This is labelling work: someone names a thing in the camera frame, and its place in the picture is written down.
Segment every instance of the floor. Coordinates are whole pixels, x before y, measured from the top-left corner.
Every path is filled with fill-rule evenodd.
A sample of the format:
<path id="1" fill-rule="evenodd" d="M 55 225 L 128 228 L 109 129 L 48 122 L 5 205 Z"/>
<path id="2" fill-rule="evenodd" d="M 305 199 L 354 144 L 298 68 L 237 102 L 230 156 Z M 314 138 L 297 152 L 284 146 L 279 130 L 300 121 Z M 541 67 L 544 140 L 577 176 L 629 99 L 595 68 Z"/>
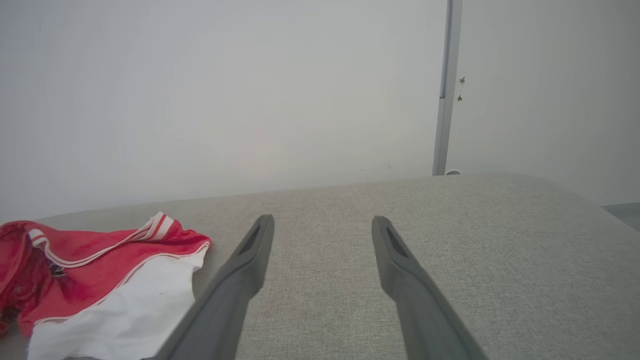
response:
<path id="1" fill-rule="evenodd" d="M 618 204 L 603 206 L 603 209 L 610 212 L 616 218 L 625 222 L 625 224 L 640 231 L 640 202 L 632 204 Z"/>

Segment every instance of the gray fabric surface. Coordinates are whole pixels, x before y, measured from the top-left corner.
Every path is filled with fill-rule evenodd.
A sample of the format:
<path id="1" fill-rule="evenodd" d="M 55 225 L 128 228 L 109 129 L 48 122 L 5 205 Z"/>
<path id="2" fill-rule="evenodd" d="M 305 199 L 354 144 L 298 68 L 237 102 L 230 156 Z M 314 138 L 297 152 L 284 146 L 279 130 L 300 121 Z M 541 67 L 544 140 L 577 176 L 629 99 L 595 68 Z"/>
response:
<path id="1" fill-rule="evenodd" d="M 430 177 L 161 202 L 42 222 L 113 231 L 139 227 L 157 211 L 213 239 L 194 275 L 196 295 L 255 219 L 273 214 L 266 280 L 250 302 L 237 359 L 405 358 L 395 304 L 378 279 L 374 215 L 394 223 L 490 358 L 640 358 L 640 233 L 548 181 Z M 11 359 L 5 341 L 0 355 Z"/>

